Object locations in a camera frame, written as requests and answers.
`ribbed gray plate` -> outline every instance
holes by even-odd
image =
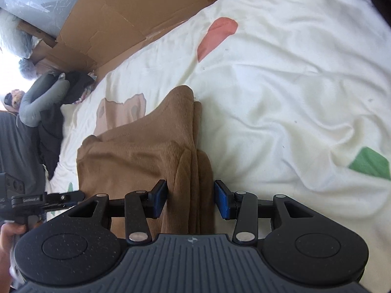
[[[357,283],[340,288],[304,288],[271,272],[257,250],[226,235],[159,235],[149,246],[132,247],[106,276],[75,288],[27,283],[20,293],[368,293]]]

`green patch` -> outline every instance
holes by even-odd
[[[391,180],[388,160],[367,146],[361,149],[349,168],[362,174]]]

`white bedsheet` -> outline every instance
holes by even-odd
[[[198,62],[219,17],[237,31]],[[109,73],[82,104],[62,107],[49,191],[78,188],[77,149],[101,99],[143,93],[149,113],[185,84],[203,105],[198,146],[215,179],[262,199],[287,194],[354,230],[370,252],[361,283],[388,292],[391,181],[348,166],[363,147],[391,161],[390,59],[391,29],[370,0],[218,0]],[[219,218],[217,232],[232,233],[233,223]]]

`plastic bag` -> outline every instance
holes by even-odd
[[[20,19],[15,15],[0,9],[0,48],[18,57],[30,58],[32,50],[32,35],[18,30]]]
[[[37,70],[35,69],[34,64],[26,58],[22,58],[19,61],[19,71],[25,79],[32,80],[37,78]]]

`pink print on sheet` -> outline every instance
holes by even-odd
[[[219,17],[208,29],[197,48],[198,62],[219,46],[228,36],[235,34],[238,23],[229,17]]]

